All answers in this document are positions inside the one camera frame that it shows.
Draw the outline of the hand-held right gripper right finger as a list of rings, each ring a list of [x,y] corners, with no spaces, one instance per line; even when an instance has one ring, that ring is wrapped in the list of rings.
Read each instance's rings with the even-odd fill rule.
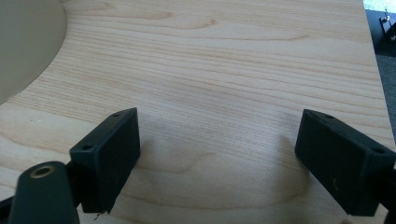
[[[347,214],[371,217],[383,204],[396,217],[396,152],[333,116],[306,109],[295,154]]]

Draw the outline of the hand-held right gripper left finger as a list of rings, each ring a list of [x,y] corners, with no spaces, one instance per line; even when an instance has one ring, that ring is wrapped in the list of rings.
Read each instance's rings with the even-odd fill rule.
[[[110,212],[140,157],[137,109],[116,112],[70,149],[68,173],[76,205]]]

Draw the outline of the cream plastic bin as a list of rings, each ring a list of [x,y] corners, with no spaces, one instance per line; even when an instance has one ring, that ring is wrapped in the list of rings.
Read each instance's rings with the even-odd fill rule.
[[[43,73],[66,29],[60,0],[0,0],[0,104]]]

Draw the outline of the black metal stand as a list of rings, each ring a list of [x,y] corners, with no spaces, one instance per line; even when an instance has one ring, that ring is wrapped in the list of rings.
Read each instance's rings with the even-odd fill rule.
[[[390,43],[390,44],[395,44],[396,43],[396,23],[391,22],[391,16],[388,13],[387,10],[384,12],[384,16],[379,19],[381,29],[383,32],[383,35],[385,39]]]

